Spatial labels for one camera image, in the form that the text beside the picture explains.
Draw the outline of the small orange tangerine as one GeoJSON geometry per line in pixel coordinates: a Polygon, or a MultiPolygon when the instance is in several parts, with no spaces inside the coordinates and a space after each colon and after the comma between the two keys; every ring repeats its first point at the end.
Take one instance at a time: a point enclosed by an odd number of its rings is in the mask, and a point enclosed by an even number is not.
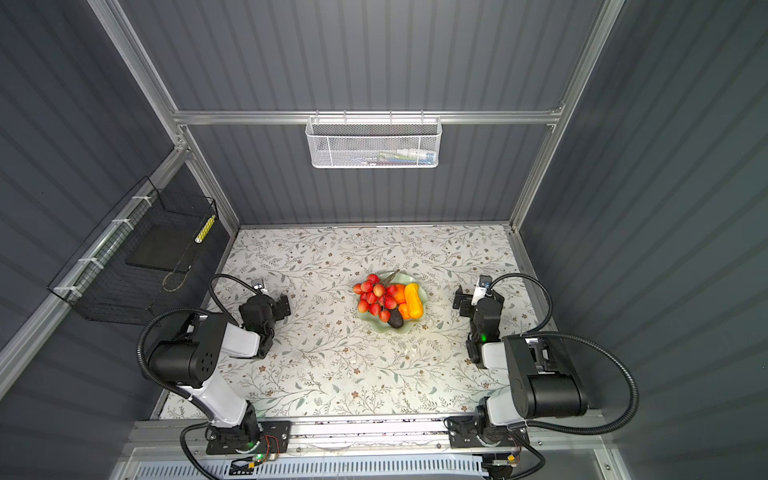
{"type": "Polygon", "coordinates": [[[398,312],[400,313],[400,315],[401,315],[401,317],[402,317],[402,319],[404,321],[407,321],[407,320],[411,319],[409,308],[408,308],[408,306],[405,303],[400,304],[398,306],[398,312]]]}

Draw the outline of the dark avocado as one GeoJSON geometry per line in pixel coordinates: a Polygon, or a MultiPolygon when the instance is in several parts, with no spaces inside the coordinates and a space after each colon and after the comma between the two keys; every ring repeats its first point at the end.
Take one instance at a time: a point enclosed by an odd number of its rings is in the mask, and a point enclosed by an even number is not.
{"type": "Polygon", "coordinates": [[[387,323],[393,329],[400,329],[404,326],[405,320],[398,309],[391,309],[387,323]]]}

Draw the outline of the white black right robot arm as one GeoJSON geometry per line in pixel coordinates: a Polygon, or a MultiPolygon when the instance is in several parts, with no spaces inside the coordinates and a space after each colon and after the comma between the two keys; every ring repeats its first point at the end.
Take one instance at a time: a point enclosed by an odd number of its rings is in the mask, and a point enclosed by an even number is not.
{"type": "Polygon", "coordinates": [[[584,415],[588,401],[562,342],[536,335],[500,335],[503,297],[478,285],[472,294],[457,289],[452,308],[469,320],[469,360],[481,370],[500,371],[507,384],[483,397],[472,417],[453,417],[446,427],[457,445],[496,446],[511,442],[508,428],[539,418],[584,415]]]}

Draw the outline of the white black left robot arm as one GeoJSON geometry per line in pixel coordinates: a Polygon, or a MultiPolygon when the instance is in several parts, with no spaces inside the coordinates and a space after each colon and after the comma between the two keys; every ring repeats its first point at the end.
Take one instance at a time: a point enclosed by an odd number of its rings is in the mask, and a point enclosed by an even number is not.
{"type": "Polygon", "coordinates": [[[142,374],[204,413],[212,452],[246,452],[266,441],[252,403],[237,394],[217,370],[219,357],[263,359],[274,344],[276,323],[291,315],[288,296],[263,292],[239,307],[241,323],[229,314],[176,309],[153,319],[140,334],[137,361],[142,374]],[[160,321],[186,314],[176,334],[147,351],[150,330],[160,321]]]}

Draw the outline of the yellow squash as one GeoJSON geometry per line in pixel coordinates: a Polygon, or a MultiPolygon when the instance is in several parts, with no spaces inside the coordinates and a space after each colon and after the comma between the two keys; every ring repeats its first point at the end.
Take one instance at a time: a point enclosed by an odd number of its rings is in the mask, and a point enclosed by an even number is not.
{"type": "Polygon", "coordinates": [[[404,289],[405,306],[411,319],[420,319],[424,315],[424,307],[420,297],[420,287],[409,283],[404,289]]]}

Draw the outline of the red grape bunch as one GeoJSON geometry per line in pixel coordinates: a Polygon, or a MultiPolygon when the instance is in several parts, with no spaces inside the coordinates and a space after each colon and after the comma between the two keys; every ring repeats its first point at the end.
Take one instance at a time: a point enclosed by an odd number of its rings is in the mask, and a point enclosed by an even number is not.
{"type": "Polygon", "coordinates": [[[398,309],[392,296],[393,285],[397,282],[399,270],[369,274],[361,283],[353,286],[357,295],[357,312],[362,319],[387,323],[389,310],[398,309]]]}

